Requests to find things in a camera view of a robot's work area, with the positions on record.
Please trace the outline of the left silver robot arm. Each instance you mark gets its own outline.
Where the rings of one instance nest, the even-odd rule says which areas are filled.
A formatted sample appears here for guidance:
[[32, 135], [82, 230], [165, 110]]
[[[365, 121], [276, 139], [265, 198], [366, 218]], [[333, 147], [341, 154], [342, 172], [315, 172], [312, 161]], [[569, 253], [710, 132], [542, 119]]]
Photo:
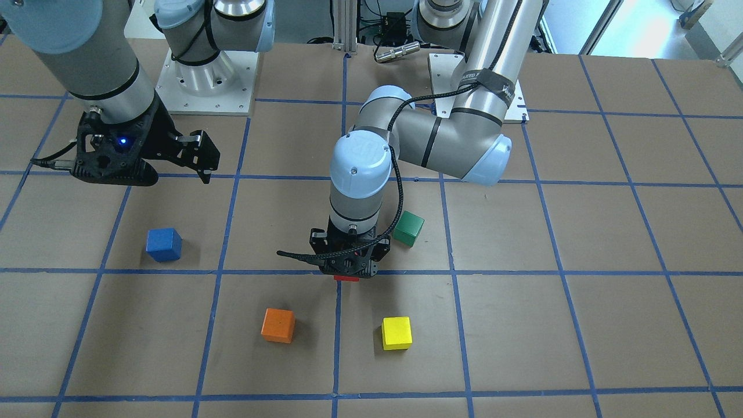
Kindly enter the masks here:
[[512, 147], [502, 124], [545, 4], [417, 1], [412, 31], [463, 54], [443, 93], [454, 99], [453, 108], [436, 117], [414, 106], [435, 95], [375, 88], [334, 147], [327, 228], [311, 231], [312, 253], [290, 256], [328, 275], [374, 276], [403, 212], [399, 161], [465, 182], [498, 182]]

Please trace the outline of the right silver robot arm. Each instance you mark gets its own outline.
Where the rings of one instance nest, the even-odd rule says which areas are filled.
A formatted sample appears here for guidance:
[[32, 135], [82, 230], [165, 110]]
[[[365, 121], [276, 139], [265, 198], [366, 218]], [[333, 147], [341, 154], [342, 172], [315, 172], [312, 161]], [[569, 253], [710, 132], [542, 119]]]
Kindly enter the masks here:
[[194, 170], [209, 183], [220, 153], [209, 135], [176, 129], [123, 27], [125, 1], [3, 1], [2, 17], [84, 111], [76, 138], [32, 164], [88, 183], [149, 187], [151, 160]]

